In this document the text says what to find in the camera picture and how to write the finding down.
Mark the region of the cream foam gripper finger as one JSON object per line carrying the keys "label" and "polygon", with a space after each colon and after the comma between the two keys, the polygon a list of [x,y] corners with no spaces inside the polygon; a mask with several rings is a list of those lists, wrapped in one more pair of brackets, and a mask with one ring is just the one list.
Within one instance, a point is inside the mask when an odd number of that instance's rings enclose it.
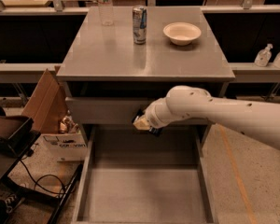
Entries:
{"label": "cream foam gripper finger", "polygon": [[137,116],[133,121],[133,126],[137,130],[141,130],[141,131],[148,131],[150,129],[150,124],[147,121],[147,118],[145,115]]}

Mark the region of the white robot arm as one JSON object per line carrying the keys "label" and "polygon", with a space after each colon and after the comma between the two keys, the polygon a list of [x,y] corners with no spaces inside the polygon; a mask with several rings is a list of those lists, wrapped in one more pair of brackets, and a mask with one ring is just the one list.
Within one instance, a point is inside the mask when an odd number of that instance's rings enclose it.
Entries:
{"label": "white robot arm", "polygon": [[216,98],[201,88],[171,88],[136,115],[133,125],[159,130],[187,119],[207,119],[280,150],[280,104]]}

